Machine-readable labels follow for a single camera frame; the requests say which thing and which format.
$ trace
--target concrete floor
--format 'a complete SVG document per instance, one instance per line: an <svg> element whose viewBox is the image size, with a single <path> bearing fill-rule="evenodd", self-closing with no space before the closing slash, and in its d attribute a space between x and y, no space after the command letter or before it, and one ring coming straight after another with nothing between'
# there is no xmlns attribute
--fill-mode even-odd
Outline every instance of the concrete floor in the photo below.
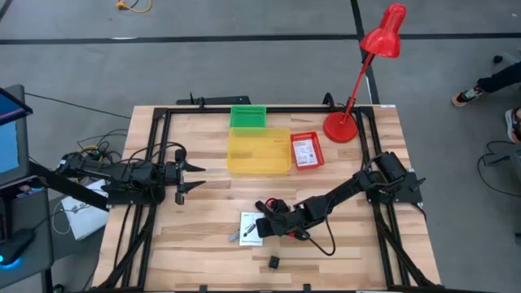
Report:
<svg viewBox="0 0 521 293"><path fill-rule="evenodd" d="M392 1L360 1L365 31ZM511 33L521 28L515 0L407 0L402 33ZM0 39L175 37L272 33L355 33L346 0L154 0L152 11L117 11L113 2L15 0L0 21ZM504 65L520 39L403 41L399 59L376 59L381 103L396 104L422 187L428 229L444 285L519 292L521 199L488 190L476 160L491 140L505 140L504 111L520 104L512 86L465 108L453 94ZM60 98L129 116L134 105L174 104L195 96L247 94L257 104L320 103L330 91L347 98L360 69L357 41L222 42L131 45L0 46L0 86L23 84L29 93ZM81 138L128 127L121 118L26 97L31 156L55 166ZM359 103L368 103L366 86ZM112 147L123 148L113 138ZM485 177L503 189L521 186L508 168ZM96 249L53 267L55 282L80 290L96 262ZM39 277L0 292L38 291Z"/></svg>

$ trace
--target lamp base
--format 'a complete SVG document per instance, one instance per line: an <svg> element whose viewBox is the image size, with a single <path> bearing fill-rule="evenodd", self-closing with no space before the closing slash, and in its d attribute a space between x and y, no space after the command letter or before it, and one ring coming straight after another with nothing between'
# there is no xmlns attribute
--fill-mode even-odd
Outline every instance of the lamp base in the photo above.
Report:
<svg viewBox="0 0 521 293"><path fill-rule="evenodd" d="M324 133L333 142L349 142L358 133L357 122L351 115L343 123L343 112L333 112L324 121Z"/></svg>

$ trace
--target wooden table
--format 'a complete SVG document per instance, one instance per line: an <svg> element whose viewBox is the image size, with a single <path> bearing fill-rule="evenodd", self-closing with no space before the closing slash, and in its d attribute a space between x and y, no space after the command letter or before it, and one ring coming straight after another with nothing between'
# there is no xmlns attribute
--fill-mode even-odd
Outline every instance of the wooden table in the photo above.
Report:
<svg viewBox="0 0 521 293"><path fill-rule="evenodd" d="M153 110L154 107L134 108L125 157L147 146ZM383 150L396 152L404 166L410 167L397 109L375 106L374 112ZM169 141L183 144L189 162L207 169L188 173L186 181L207 183L192 190L184 206L174 203L175 189L167 189L166 200L156 215L146 290L198 290L199 285L208 285L209 290L302 290L305 283L310 283L314 290L385 288L373 212L364 194L342 203L330 215L337 244L332 257L324 256L310 242L288 237L266 238L263 247L239 247L238 242L228 242L228 237L239 227L240 212L256 212L257 200L274 197L293 204L325 194L358 171L361 165L358 136L350 143L332 142L322 131L325 117L322 113L268 114L269 127L289 127L292 133L316 131L326 161L323 166L298 171L294 164L287 176L238 176L226 168L229 114L174 114ZM374 155L367 121L365 127ZM173 148L169 149L167 159L173 160L173 152ZM407 203L395 207L405 250L425 275L438 283L423 215ZM110 212L94 285L112 271L125 209L117 207ZM120 256L128 244L131 216ZM310 234L326 250L331 250L326 225L312 228ZM399 283L396 257L391 248L389 251L394 279ZM281 259L275 272L268 268L272 255ZM131 285L137 282L137 267L138 261L134 261Z"/></svg>

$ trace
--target yellow container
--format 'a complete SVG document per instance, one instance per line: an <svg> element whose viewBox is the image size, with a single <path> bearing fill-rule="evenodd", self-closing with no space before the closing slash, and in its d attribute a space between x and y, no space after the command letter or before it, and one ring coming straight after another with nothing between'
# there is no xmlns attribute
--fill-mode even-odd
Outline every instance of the yellow container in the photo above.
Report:
<svg viewBox="0 0 521 293"><path fill-rule="evenodd" d="M286 174L291 168L287 128L232 128L228 169L241 174Z"/></svg>

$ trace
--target lamp shade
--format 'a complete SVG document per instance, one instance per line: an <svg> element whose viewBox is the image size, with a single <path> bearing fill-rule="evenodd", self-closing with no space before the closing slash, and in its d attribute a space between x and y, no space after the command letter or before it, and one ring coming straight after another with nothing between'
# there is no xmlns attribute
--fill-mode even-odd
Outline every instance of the lamp shade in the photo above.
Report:
<svg viewBox="0 0 521 293"><path fill-rule="evenodd" d="M394 3L383 14L380 26L366 35L360 43L362 49L382 57L396 58L400 54L398 30L404 21L405 5Z"/></svg>

